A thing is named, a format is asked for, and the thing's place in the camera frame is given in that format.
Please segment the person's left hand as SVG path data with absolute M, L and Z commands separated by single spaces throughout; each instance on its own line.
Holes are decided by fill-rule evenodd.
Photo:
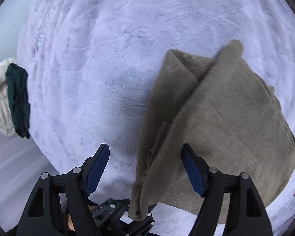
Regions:
M 66 213 L 66 216 L 67 216 L 67 228 L 70 231 L 75 231 L 74 225 L 73 225 L 73 222 L 72 222 L 72 219 L 71 219 L 71 214 L 70 213 Z

